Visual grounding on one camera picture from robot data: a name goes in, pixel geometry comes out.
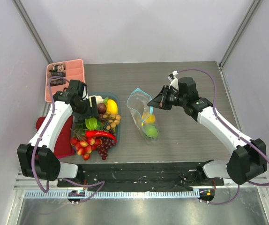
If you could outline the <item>green starfruit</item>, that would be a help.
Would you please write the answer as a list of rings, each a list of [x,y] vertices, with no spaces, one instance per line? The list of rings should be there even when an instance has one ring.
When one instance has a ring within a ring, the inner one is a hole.
[[[96,118],[85,119],[85,126],[88,130],[96,130],[98,128],[98,121]]]

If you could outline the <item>yellow pear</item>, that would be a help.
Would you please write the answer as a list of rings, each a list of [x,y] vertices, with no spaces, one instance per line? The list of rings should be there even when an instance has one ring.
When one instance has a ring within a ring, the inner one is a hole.
[[[142,120],[144,124],[154,124],[156,122],[156,117],[152,113],[144,112],[142,115]]]

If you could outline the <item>clear zip top bag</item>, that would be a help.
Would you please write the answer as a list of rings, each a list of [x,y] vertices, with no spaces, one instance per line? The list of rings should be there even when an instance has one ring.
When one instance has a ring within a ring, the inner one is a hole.
[[[145,125],[142,120],[143,113],[149,112],[149,113],[154,114],[153,107],[147,106],[147,103],[150,100],[152,100],[152,98],[148,93],[144,92],[140,88],[136,88],[128,97],[127,108],[129,109],[131,116],[133,118],[133,121],[136,127],[138,128],[141,136],[144,138],[144,140],[147,143],[156,143],[159,136],[156,139],[154,139],[154,138],[146,138],[142,134],[142,127]]]

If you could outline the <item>brown longan bunch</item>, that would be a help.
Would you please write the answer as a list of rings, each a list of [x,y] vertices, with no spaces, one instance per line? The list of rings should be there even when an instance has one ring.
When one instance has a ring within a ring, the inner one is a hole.
[[[99,120],[103,126],[103,129],[109,132],[115,132],[117,126],[120,124],[121,116],[119,114],[100,114]]]

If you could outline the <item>red chili pepper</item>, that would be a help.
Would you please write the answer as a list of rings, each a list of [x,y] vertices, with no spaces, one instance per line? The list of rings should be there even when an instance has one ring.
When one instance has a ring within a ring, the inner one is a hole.
[[[112,140],[114,140],[116,143],[118,142],[117,138],[105,131],[100,131],[100,130],[89,130],[85,133],[86,138],[93,138],[93,137],[107,137]]]

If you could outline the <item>purple grape bunch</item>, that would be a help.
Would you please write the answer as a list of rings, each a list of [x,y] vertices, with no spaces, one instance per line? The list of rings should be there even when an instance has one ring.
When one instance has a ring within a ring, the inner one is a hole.
[[[116,146],[116,142],[108,137],[101,138],[101,144],[97,148],[97,152],[102,160],[106,160],[108,152],[111,148]]]

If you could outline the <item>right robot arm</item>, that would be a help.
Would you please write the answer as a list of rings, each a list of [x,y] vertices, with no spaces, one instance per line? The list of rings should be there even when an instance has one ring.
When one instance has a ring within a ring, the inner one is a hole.
[[[242,185],[266,172],[266,145],[261,139],[251,139],[225,120],[209,100],[199,96],[193,78],[169,77],[169,80],[170,85],[163,86],[148,106],[163,110],[182,107],[187,115],[211,131],[231,154],[228,161],[205,163],[196,173],[198,183],[207,185],[213,178],[228,178]]]

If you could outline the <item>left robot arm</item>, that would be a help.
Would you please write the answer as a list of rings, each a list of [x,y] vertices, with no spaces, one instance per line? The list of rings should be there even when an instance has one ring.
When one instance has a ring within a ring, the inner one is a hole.
[[[54,148],[69,117],[96,118],[98,111],[96,99],[89,98],[84,82],[69,80],[68,83],[67,88],[53,95],[50,111],[41,127],[28,144],[19,145],[17,155],[23,176],[49,181],[68,178],[72,186],[79,187],[84,183],[79,166],[60,162]]]

